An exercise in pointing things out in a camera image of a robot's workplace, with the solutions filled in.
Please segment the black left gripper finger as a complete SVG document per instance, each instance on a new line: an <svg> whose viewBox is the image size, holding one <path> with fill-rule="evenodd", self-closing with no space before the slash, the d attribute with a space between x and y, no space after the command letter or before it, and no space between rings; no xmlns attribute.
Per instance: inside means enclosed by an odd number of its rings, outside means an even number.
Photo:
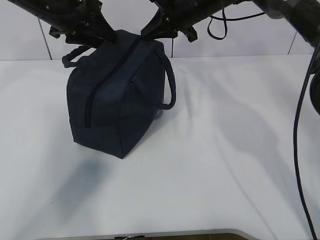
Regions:
<svg viewBox="0 0 320 240"><path fill-rule="evenodd" d="M115 43L117 34L100 11L86 11L84 14L84 44L100 45L103 41Z"/></svg>
<svg viewBox="0 0 320 240"><path fill-rule="evenodd" d="M65 42L67 44L75 44L75 45L81 45L81 46L88 46L91 48L98 48L102 43L103 40L90 36L90 35L85 35L81 33L76 33L76 34L66 34L65 35Z"/></svg>

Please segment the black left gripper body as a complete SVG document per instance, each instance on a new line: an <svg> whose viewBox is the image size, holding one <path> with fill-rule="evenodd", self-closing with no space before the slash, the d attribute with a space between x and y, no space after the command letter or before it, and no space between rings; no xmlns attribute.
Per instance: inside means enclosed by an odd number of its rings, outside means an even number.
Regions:
<svg viewBox="0 0 320 240"><path fill-rule="evenodd" d="M85 34L85 12L102 10L99 0L53 0L47 5L56 19L50 24L49 35L58 39L66 34Z"/></svg>

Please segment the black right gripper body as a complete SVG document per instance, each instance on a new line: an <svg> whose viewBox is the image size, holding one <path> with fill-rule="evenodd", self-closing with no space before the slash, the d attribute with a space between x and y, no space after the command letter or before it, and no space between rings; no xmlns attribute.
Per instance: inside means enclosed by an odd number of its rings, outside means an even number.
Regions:
<svg viewBox="0 0 320 240"><path fill-rule="evenodd" d="M198 39L194 25L225 8L224 0L153 0L165 15L167 32L182 32L192 43Z"/></svg>

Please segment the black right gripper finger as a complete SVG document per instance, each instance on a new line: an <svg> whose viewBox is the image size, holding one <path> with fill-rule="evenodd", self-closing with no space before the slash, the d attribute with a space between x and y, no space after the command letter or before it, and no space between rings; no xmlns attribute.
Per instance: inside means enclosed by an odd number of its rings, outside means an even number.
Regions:
<svg viewBox="0 0 320 240"><path fill-rule="evenodd" d="M157 39L174 39L177 36L178 36L177 31L163 31L163 32L148 33L143 38L145 40L157 40Z"/></svg>
<svg viewBox="0 0 320 240"><path fill-rule="evenodd" d="M140 31L140 35L144 37L149 33L166 32L165 14L158 9L150 22Z"/></svg>

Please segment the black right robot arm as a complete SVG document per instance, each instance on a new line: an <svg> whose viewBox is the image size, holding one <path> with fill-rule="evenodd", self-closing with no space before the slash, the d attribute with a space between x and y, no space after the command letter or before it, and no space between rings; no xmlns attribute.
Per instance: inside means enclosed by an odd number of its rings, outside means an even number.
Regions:
<svg viewBox="0 0 320 240"><path fill-rule="evenodd" d="M140 34L148 40L174 39L182 32L189 42L197 40L194 25L238 0L155 0L157 12ZM320 3L317 0L255 0L253 3L272 19L285 19L314 48L309 96L320 111Z"/></svg>

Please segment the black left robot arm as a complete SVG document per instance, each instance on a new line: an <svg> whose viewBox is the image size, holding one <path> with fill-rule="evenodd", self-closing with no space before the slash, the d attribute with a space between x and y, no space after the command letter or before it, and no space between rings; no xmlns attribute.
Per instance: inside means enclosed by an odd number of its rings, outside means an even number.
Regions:
<svg viewBox="0 0 320 240"><path fill-rule="evenodd" d="M99 0L12 0L12 4L50 25L49 35L65 43L98 48L116 43L117 34L102 14Z"/></svg>

